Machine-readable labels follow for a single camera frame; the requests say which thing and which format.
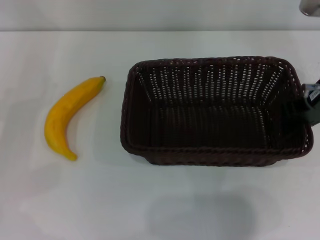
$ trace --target black object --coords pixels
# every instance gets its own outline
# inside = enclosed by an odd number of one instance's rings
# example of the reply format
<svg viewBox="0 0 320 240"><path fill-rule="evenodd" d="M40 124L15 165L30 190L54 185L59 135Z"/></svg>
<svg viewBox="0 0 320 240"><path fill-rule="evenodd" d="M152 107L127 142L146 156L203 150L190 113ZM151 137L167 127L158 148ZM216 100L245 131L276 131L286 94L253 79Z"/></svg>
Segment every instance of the black object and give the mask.
<svg viewBox="0 0 320 240"><path fill-rule="evenodd" d="M120 139L156 165L267 166L311 150L310 124L283 124L283 106L302 97L276 57L143 61L128 74Z"/></svg>

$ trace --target wicker basket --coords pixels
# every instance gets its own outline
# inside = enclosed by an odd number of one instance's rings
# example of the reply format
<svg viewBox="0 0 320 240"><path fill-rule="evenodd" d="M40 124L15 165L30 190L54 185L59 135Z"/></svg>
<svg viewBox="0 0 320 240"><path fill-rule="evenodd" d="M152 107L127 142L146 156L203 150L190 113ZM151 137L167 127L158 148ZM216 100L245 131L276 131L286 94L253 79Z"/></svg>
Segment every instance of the wicker basket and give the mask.
<svg viewBox="0 0 320 240"><path fill-rule="evenodd" d="M139 62L128 74L121 143L156 165L272 165L313 146L310 125L289 136L282 128L282 104L302 95L295 69L280 58Z"/></svg>

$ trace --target banana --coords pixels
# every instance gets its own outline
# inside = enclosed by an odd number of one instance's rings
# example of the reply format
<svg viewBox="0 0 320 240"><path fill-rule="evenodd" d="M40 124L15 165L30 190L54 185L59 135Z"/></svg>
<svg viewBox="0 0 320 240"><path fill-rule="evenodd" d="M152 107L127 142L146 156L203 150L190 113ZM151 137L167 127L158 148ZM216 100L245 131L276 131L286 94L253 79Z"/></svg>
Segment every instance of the banana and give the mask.
<svg viewBox="0 0 320 240"><path fill-rule="evenodd" d="M44 137L49 147L71 161L77 155L68 147L66 128L75 113L102 89L106 78L92 77L67 92L49 111L44 124Z"/></svg>

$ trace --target white table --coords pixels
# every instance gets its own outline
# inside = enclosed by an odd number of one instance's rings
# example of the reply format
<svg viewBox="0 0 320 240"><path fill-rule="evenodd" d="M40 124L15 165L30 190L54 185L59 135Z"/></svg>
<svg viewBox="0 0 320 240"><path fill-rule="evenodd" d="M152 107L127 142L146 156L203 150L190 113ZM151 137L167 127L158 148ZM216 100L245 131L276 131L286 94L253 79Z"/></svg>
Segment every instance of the white table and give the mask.
<svg viewBox="0 0 320 240"><path fill-rule="evenodd" d="M320 31L0 33L1 240L318 240L320 125L305 157L270 167L154 166L120 144L129 69L161 58L276 56L320 77ZM51 106L107 85L71 120L78 161L47 146Z"/></svg>

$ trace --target white surface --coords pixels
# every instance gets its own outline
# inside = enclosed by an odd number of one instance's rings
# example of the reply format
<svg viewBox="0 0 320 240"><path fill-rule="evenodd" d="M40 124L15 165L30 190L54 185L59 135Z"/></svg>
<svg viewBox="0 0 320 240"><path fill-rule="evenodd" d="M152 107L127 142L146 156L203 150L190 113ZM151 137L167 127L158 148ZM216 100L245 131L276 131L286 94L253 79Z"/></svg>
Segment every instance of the white surface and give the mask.
<svg viewBox="0 0 320 240"><path fill-rule="evenodd" d="M1 240L318 240L320 126L305 157L263 168L154 166L120 144L129 69L161 58L276 56L320 76L320 31L0 33ZM70 162L47 146L51 106L107 85L71 120Z"/></svg>
<svg viewBox="0 0 320 240"><path fill-rule="evenodd" d="M320 30L300 0L0 0L0 30Z"/></svg>

